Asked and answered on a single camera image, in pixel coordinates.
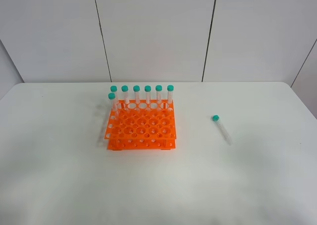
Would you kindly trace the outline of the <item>green-capped test tube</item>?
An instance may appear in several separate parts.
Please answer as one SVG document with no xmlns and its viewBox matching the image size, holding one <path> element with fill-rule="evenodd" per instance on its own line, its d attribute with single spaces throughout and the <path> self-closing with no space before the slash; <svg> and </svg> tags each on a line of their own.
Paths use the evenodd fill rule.
<svg viewBox="0 0 317 225">
<path fill-rule="evenodd" d="M 109 93 L 108 98 L 111 102 L 111 112 L 112 112 L 111 118 L 118 119 L 119 114 L 118 114 L 118 108 L 117 108 L 117 97 L 115 93 L 113 92 Z"/>
<path fill-rule="evenodd" d="M 220 120 L 220 117 L 218 115 L 213 115 L 211 117 L 211 120 L 214 122 L 214 124 L 216 125 L 216 127 L 218 128 L 218 130 L 220 131 L 223 139 L 225 140 L 225 142 L 228 144 L 228 145 L 231 145 L 232 144 L 232 140 L 231 140 L 231 137 L 228 133 L 228 131 L 225 129 L 224 125 L 222 124 L 221 120 Z"/>
</svg>

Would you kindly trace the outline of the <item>row test tube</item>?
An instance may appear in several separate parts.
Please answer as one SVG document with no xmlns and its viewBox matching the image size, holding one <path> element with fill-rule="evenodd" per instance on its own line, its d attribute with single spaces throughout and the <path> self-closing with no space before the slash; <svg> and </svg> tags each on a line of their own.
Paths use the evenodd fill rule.
<svg viewBox="0 0 317 225">
<path fill-rule="evenodd" d="M 129 92 L 128 92 L 128 86 L 127 85 L 123 85 L 121 87 L 121 90 L 123 92 L 123 97 L 124 97 L 124 101 L 125 101 L 125 104 L 128 105 L 130 103 L 129 101 Z"/>
<path fill-rule="evenodd" d="M 134 96 L 135 96 L 135 102 L 136 104 L 140 103 L 140 86 L 135 85 L 133 86 Z"/>
<path fill-rule="evenodd" d="M 151 103 L 151 86 L 146 85 L 145 92 L 146 92 L 146 103 L 150 104 Z"/>
<path fill-rule="evenodd" d="M 118 101 L 118 95 L 117 95 L 117 86 L 112 85 L 112 86 L 110 87 L 110 91 L 114 94 L 114 96 L 115 96 L 114 101 L 115 101 L 115 103 L 118 105 L 118 104 L 119 104 L 119 101 Z"/>
<path fill-rule="evenodd" d="M 162 86 L 157 85 L 156 86 L 156 99 L 157 99 L 157 104 L 161 104 L 161 92 L 162 92 Z"/>
<path fill-rule="evenodd" d="M 167 101 L 169 106 L 171 106 L 171 104 L 173 103 L 173 91 L 174 91 L 174 86 L 168 85 L 167 86 Z"/>
</svg>

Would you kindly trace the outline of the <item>orange test tube rack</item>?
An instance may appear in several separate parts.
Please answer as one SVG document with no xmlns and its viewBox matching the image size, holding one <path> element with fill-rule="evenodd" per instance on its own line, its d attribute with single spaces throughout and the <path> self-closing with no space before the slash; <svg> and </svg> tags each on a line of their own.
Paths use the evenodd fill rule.
<svg viewBox="0 0 317 225">
<path fill-rule="evenodd" d="M 107 148 L 121 150 L 171 150 L 176 148 L 174 103 L 163 99 L 139 104 L 119 100 L 117 110 L 111 110 L 104 139 Z"/>
</svg>

